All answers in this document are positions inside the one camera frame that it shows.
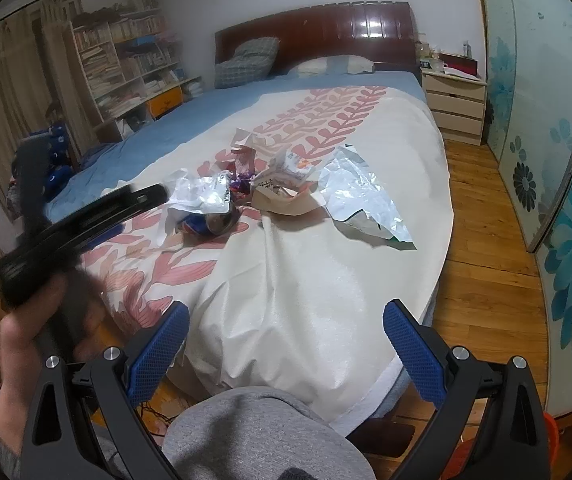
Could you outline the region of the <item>person's left hand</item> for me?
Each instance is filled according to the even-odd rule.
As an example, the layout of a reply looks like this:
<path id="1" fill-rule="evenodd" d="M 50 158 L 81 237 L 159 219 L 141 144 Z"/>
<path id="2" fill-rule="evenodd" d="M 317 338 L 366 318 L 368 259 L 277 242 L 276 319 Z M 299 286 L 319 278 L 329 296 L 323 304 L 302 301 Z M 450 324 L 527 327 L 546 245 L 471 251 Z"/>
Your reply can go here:
<path id="1" fill-rule="evenodd" d="M 43 367 L 34 340 L 57 312 L 66 291 L 65 275 L 57 274 L 0 323 L 0 440 L 15 455 L 21 454 L 32 396 Z"/>

